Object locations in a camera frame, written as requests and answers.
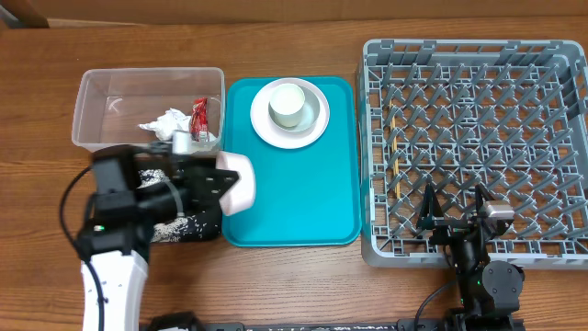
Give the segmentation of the small pink-white bowl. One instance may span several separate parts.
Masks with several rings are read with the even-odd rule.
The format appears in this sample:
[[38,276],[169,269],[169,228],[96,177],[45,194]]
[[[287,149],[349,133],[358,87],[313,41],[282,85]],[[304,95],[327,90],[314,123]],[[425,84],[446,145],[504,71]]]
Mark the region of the small pink-white bowl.
[[250,209],[256,195],[255,174],[250,159],[243,154],[218,152],[216,168],[238,174],[238,179],[219,200],[223,214],[231,216]]

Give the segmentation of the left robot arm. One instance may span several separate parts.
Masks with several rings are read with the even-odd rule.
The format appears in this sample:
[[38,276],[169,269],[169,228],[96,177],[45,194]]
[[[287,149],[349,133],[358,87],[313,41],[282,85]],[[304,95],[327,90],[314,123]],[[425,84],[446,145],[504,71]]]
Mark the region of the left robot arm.
[[97,151],[96,181],[73,240],[82,261],[85,330],[137,330],[157,226],[195,217],[198,234],[251,208],[254,168],[242,154],[172,154],[132,145]]

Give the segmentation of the pile of rice grains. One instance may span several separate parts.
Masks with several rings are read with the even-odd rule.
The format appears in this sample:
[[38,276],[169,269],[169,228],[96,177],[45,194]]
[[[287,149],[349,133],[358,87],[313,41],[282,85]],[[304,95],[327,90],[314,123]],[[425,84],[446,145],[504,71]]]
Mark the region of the pile of rice grains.
[[221,234],[221,211],[195,211],[154,226],[153,243],[204,242]]

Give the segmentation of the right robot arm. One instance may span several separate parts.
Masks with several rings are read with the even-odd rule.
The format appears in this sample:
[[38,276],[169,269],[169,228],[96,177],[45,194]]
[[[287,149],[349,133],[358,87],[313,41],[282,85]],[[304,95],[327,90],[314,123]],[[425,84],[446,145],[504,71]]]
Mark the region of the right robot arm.
[[[523,330],[515,321],[525,281],[522,268],[491,260],[487,242],[506,232],[515,220],[511,205],[496,199],[482,184],[475,187],[474,212],[463,220],[449,220],[431,184],[425,186],[417,227],[432,232],[429,243],[443,248],[456,278],[430,294],[413,319],[415,330]],[[424,308],[446,289],[457,286],[460,306],[447,310],[435,323],[421,320]]]

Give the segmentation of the white tissue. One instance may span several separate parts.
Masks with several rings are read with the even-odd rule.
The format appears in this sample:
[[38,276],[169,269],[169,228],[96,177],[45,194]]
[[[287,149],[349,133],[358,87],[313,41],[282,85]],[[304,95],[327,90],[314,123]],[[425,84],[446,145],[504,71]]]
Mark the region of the white tissue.
[[191,117],[189,115],[184,114],[179,109],[170,108],[156,120],[139,124],[138,127],[142,130],[153,132],[160,141],[169,141],[175,131],[188,131],[190,121]]

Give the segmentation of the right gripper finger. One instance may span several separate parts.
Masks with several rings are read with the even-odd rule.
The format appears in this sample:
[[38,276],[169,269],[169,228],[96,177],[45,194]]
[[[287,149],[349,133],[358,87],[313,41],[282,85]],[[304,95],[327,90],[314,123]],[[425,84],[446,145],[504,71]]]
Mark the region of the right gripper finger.
[[435,194],[431,183],[427,183],[424,189],[423,204],[419,213],[420,221],[440,221],[444,219],[444,212]]
[[475,208],[478,216],[488,216],[487,208],[484,206],[485,202],[493,201],[494,196],[486,187],[479,183],[475,186]]

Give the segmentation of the white cup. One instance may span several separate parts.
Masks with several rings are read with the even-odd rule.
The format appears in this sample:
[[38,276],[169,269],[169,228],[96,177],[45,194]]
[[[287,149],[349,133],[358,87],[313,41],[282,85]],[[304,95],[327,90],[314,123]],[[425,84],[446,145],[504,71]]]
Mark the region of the white cup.
[[291,83],[275,87],[269,100],[269,110],[276,124],[291,128],[301,121],[305,95],[302,89]]

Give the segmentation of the red snack wrapper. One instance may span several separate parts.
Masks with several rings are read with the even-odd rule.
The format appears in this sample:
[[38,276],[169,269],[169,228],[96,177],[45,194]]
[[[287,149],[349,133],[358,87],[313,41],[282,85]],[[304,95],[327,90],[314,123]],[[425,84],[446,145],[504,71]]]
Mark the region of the red snack wrapper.
[[206,97],[201,97],[195,99],[192,106],[189,131],[192,139],[196,142],[209,141],[207,105],[208,99]]

